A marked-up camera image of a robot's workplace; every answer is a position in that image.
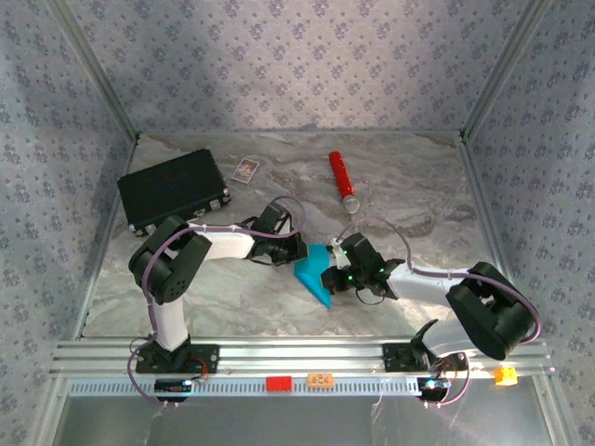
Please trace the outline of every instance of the playing card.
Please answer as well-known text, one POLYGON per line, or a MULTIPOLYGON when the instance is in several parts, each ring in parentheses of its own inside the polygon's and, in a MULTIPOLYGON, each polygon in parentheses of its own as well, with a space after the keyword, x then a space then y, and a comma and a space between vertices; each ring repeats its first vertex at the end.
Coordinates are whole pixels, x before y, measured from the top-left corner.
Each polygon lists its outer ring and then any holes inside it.
POLYGON ((235 168, 232 179, 248 184, 258 169, 258 162, 244 158, 235 168))

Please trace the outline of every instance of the blue object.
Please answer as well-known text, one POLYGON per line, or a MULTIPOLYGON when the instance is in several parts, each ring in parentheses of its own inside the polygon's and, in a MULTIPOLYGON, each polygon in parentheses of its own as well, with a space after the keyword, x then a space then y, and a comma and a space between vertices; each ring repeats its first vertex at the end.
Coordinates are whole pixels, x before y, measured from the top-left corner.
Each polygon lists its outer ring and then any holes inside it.
POLYGON ((320 275, 329 267, 330 257, 323 244, 309 244, 308 256, 294 264, 294 275, 327 308, 331 308, 331 294, 320 275))

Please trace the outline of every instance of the red flashlight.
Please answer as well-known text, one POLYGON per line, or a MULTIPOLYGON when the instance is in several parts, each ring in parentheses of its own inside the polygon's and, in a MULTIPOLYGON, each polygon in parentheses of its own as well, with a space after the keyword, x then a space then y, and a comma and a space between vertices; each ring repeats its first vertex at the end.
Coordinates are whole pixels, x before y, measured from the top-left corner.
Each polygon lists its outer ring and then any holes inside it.
POLYGON ((345 167, 345 163, 343 163, 343 157, 340 152, 331 151, 328 154, 328 159, 331 162, 331 167, 335 174, 335 181, 337 183, 338 191, 341 194, 341 198, 343 199, 345 210, 350 214, 355 214, 360 208, 360 202, 355 198, 353 185, 351 185, 347 167, 345 167))

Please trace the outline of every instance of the patterned wallpaper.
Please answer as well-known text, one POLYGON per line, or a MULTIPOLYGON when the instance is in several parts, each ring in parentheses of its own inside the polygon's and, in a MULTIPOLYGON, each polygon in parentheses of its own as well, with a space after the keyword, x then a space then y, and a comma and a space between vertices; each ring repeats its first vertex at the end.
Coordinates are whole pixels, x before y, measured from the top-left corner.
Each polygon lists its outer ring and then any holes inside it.
POLYGON ((595 445, 595 4, 561 0, 472 149, 513 274, 595 445))
POLYGON ((141 132, 458 129, 524 1, 70 0, 141 132))
POLYGON ((40 0, 0 5, 0 444, 22 444, 51 341, 131 148, 40 0))

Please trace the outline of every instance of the black box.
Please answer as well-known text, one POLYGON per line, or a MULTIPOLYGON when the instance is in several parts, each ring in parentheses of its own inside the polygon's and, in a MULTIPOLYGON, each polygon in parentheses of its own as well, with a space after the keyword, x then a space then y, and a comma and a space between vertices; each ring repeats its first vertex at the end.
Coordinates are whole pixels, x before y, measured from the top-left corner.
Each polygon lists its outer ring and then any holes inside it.
POLYGON ((185 220, 224 206, 231 200, 211 151, 200 149, 121 177, 118 189, 130 229, 146 234, 169 216, 185 220))

